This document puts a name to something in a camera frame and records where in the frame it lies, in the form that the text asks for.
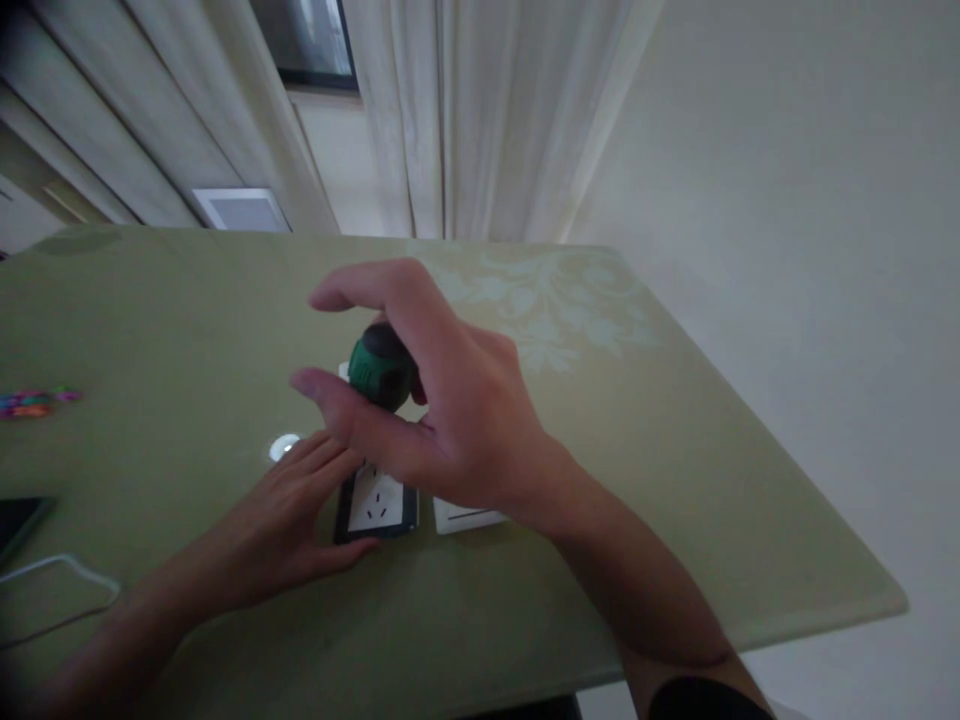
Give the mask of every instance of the right hand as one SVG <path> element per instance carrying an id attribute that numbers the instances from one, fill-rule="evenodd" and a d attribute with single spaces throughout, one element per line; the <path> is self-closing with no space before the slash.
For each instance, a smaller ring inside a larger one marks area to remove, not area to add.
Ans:
<path id="1" fill-rule="evenodd" d="M 521 522 L 549 496 L 559 463 L 574 464 L 544 431 L 514 342 L 461 321 L 418 260 L 335 270 L 310 296 L 317 310 L 380 310 L 413 355 L 430 409 L 411 423 L 368 402 L 336 375 L 306 368 L 291 384 L 314 400 L 330 433 L 400 482 L 457 505 Z"/>

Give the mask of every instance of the black sleeve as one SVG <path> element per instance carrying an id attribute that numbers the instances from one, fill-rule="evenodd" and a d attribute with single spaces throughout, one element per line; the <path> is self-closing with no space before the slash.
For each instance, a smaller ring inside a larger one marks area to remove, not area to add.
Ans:
<path id="1" fill-rule="evenodd" d="M 753 700 L 706 678 L 676 678 L 653 696 L 650 720 L 773 720 Z"/>

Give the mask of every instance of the white cable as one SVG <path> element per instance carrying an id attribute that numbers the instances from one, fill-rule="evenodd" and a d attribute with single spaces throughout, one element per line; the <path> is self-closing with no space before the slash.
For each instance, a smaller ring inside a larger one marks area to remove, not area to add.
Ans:
<path id="1" fill-rule="evenodd" d="M 47 565 L 52 565 L 53 563 L 57 563 L 57 562 L 66 563 L 77 575 L 82 577 L 84 580 L 88 580 L 89 582 L 96 583 L 97 585 L 102 585 L 103 587 L 107 588 L 110 591 L 110 598 L 103 605 L 92 608 L 90 610 L 85 610 L 82 613 L 78 613 L 76 615 L 68 617 L 66 620 L 61 620 L 60 622 L 55 623 L 50 627 L 46 627 L 46 628 L 43 628 L 42 630 L 33 632 L 30 635 L 27 635 L 26 637 L 18 638 L 16 640 L 0 642 L 0 650 L 7 650 L 17 645 L 22 645 L 25 642 L 29 642 L 30 640 L 34 640 L 40 637 L 41 635 L 46 635 L 49 632 L 58 630 L 62 627 L 65 627 L 66 625 L 76 622 L 77 620 L 82 620 L 83 618 L 90 617 L 91 615 L 99 615 L 102 612 L 106 612 L 110 608 L 110 606 L 117 601 L 117 598 L 120 597 L 120 590 L 121 590 L 120 583 L 118 583 L 113 578 L 108 578 L 105 575 L 101 575 L 100 573 L 94 572 L 90 568 L 83 565 L 83 563 L 77 560 L 73 555 L 68 555 L 68 554 L 51 555 L 48 558 L 44 558 L 43 560 L 38 560 L 35 563 L 26 565 L 18 570 L 14 570 L 12 573 L 7 573 L 6 575 L 0 576 L 0 585 L 10 580 L 13 580 L 15 578 L 26 575 L 27 573 L 33 572 L 34 570 L 38 570 L 42 567 L 46 567 Z"/>

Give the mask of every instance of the screwdriver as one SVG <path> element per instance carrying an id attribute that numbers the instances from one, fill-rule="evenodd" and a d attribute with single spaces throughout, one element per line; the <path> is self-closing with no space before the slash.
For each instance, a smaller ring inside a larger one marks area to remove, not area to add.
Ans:
<path id="1" fill-rule="evenodd" d="M 396 412 L 410 397 L 417 363 L 389 322 L 374 323 L 353 346 L 350 386 L 374 405 Z"/>

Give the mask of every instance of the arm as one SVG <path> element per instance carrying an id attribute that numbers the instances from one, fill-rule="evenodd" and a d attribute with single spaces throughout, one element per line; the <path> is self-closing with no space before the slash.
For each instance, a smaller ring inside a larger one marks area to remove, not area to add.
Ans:
<path id="1" fill-rule="evenodd" d="M 402 482 L 499 510 L 548 538 L 609 623 L 641 717 L 682 676 L 715 679 L 766 707 L 683 566 L 543 430 L 509 338 L 462 322 L 410 259 L 341 268 L 310 302 L 384 313 L 417 361 L 415 398 L 430 403 L 409 423 L 331 373 L 297 372 L 291 382 L 334 437 Z"/>
<path id="2" fill-rule="evenodd" d="M 356 564 L 376 540 L 320 547 L 314 525 L 361 462 L 324 431 L 298 442 L 216 526 L 107 613 L 29 716 L 126 716 L 191 630 Z"/>

